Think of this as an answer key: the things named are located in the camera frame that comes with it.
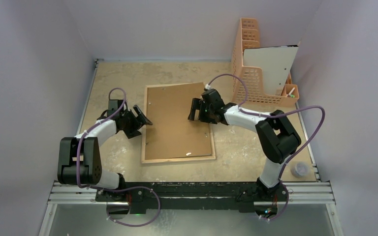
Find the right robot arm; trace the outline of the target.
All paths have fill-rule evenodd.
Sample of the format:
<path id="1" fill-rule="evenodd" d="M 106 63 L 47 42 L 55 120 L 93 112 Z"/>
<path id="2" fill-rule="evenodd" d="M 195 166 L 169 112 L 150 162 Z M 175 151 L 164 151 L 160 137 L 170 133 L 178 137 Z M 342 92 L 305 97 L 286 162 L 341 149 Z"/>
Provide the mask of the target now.
<path id="1" fill-rule="evenodd" d="M 285 161 L 301 144 L 297 131 L 281 110 L 259 113 L 242 109 L 235 103 L 225 104 L 216 89 L 206 90 L 201 98 L 193 98 L 188 120 L 204 123 L 233 125 L 258 135 L 266 156 L 264 169 L 257 180 L 257 195 L 268 200 L 280 184 Z"/>

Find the white board sheet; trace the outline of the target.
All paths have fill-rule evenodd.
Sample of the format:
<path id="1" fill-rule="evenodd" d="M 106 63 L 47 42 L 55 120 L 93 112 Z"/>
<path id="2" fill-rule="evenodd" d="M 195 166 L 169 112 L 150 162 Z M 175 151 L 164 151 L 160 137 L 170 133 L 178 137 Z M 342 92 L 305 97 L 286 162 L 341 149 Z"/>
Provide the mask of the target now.
<path id="1" fill-rule="evenodd" d="M 243 63 L 245 66 L 261 68 L 264 93 L 279 96 L 298 49 L 298 45 L 245 49 Z"/>

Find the white marker pen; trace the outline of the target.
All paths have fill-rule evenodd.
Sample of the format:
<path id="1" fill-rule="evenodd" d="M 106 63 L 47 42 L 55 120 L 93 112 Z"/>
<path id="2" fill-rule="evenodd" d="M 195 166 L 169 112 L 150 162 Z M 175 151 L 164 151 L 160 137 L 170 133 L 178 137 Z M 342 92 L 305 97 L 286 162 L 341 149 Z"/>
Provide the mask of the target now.
<path id="1" fill-rule="evenodd" d="M 296 97 L 296 96 L 294 95 L 295 90 L 296 90 L 296 88 L 293 87 L 293 88 L 289 91 L 289 93 L 286 94 L 286 96 L 289 97 L 289 98 L 295 98 L 295 97 Z"/>

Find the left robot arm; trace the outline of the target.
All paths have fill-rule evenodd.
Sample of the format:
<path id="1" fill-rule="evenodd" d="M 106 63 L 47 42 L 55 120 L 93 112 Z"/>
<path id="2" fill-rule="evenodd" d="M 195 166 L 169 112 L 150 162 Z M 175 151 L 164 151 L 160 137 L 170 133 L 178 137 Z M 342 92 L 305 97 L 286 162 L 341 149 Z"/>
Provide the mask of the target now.
<path id="1" fill-rule="evenodd" d="M 58 182 L 106 189 L 114 201 L 123 200 L 127 195 L 125 179 L 122 174 L 103 169 L 100 147 L 120 131 L 131 139 L 141 135 L 140 128 L 152 124 L 137 105 L 130 110 L 126 101 L 110 99 L 108 109 L 90 129 L 61 139 Z"/>

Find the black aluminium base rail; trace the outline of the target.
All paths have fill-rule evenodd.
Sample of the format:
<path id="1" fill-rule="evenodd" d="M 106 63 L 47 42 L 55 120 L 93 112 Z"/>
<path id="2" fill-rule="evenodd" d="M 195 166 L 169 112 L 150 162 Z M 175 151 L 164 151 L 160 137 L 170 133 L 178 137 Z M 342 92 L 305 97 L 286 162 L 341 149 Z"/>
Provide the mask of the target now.
<path id="1" fill-rule="evenodd" d="M 327 182 L 286 182 L 269 195 L 260 193 L 255 182 L 129 182 L 128 185 L 135 189 L 111 193 L 55 182 L 48 203 L 125 207 L 132 214 L 159 208 L 246 213 L 284 204 L 335 203 L 332 187 Z"/>

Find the orange plastic file organizer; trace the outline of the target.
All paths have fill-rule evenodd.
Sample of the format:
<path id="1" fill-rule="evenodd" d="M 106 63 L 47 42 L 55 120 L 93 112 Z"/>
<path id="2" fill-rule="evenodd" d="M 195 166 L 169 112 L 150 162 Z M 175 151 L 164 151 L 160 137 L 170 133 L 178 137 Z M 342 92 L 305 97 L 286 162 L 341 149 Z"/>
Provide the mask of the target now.
<path id="1" fill-rule="evenodd" d="M 232 49 L 232 74 L 240 78 L 233 81 L 233 102 L 292 107 L 299 100 L 299 88 L 291 81 L 289 72 L 281 95 L 266 95 L 263 90 L 262 70 L 258 67 L 245 66 L 243 63 L 243 52 L 249 48 L 261 48 L 260 31 L 258 21 L 255 18 L 240 18 Z M 295 87 L 295 98 L 286 96 Z"/>

